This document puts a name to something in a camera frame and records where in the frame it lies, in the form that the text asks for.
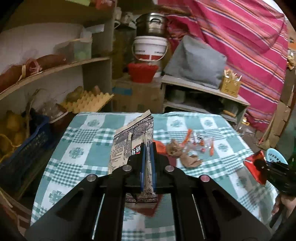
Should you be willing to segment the person right hand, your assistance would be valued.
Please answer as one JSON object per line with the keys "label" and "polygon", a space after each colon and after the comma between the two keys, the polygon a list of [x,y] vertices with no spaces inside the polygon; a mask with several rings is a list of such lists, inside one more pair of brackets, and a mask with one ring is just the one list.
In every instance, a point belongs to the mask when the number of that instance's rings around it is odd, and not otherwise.
{"label": "person right hand", "polygon": [[295,208],[295,197],[290,197],[285,194],[279,194],[275,199],[275,204],[271,212],[272,215],[278,213],[281,204],[286,207],[286,217],[288,218]]}

